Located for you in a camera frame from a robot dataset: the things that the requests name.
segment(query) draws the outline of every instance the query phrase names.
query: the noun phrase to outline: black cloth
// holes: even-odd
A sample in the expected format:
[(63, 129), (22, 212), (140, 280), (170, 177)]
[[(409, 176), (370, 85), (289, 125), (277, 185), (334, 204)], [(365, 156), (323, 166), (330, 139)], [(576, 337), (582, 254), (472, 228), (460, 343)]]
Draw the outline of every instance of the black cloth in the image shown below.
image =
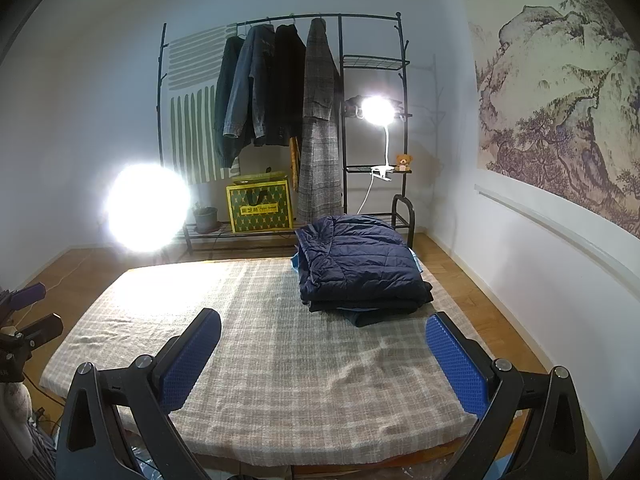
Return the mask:
[(416, 300), (414, 298), (373, 298), (371, 300), (328, 300), (328, 301), (309, 301), (309, 312), (321, 312), (323, 310), (333, 310), (334, 308), (418, 308), (425, 303), (433, 301), (431, 298), (431, 283), (423, 282), (428, 290), (426, 301), (422, 298)]
[(220, 75), (216, 83), (216, 96), (214, 101), (213, 133), (216, 143), (216, 158), (219, 168), (231, 168), (240, 151), (251, 143), (255, 137), (254, 123), (251, 118), (251, 107), (248, 107), (249, 117), (244, 124), (242, 135), (236, 138), (225, 137), (226, 108), (231, 96), (231, 88), (234, 84), (234, 74), (238, 64), (238, 56), (244, 40), (238, 36), (228, 38), (220, 65)]
[(270, 98), (265, 143), (289, 146), (302, 133), (302, 102), (305, 92), (306, 47), (295, 25), (276, 30), (275, 50), (269, 66)]
[(408, 316), (409, 314), (413, 314), (418, 307), (409, 307), (409, 308), (379, 308), (376, 310), (370, 310), (368, 312), (358, 312), (356, 310), (336, 310), (337, 313), (341, 314), (345, 319), (351, 321), (353, 326), (357, 326), (358, 328), (368, 325), (373, 325), (376, 323), (380, 323), (383, 321), (393, 321), (395, 319), (401, 319), (404, 316)]

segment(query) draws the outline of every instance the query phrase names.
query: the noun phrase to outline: plaid coat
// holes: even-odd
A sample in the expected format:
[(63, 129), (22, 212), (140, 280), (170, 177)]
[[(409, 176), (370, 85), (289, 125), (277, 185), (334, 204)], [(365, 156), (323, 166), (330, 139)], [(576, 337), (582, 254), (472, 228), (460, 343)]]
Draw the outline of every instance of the plaid coat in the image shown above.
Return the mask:
[(338, 80), (326, 38), (326, 23), (315, 18), (306, 40), (298, 195), (298, 220), (302, 222), (342, 214), (336, 121)]

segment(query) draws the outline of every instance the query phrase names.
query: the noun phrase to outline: bright light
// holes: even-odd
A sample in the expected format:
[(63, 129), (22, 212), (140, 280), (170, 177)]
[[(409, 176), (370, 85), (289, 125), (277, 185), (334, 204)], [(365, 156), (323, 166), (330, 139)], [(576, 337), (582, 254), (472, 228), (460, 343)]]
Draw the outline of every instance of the bright light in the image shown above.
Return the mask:
[(125, 247), (155, 251), (182, 227), (189, 202), (189, 189), (173, 171), (155, 164), (129, 166), (107, 200), (109, 228)]
[(388, 126), (394, 120), (396, 111), (387, 99), (374, 96), (362, 100), (364, 118), (376, 126)]

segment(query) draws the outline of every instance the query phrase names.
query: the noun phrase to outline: potted plant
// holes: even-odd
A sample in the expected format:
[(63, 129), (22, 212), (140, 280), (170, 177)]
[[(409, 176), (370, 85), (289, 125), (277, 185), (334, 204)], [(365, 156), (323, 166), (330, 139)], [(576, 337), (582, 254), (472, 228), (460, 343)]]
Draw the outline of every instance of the potted plant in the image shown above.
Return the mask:
[(203, 207), (200, 202), (196, 202), (193, 206), (193, 217), (196, 219), (197, 233), (210, 233), (219, 227), (218, 209), (215, 207)]

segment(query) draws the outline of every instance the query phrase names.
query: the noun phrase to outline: teddy bear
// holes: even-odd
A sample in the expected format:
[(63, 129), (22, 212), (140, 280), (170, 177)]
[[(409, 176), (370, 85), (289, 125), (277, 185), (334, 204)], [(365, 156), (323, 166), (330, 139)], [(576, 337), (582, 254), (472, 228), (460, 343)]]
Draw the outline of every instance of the teddy bear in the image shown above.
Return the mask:
[(396, 171), (411, 171), (409, 164), (411, 164), (412, 160), (414, 160), (414, 158), (406, 153), (396, 155)]

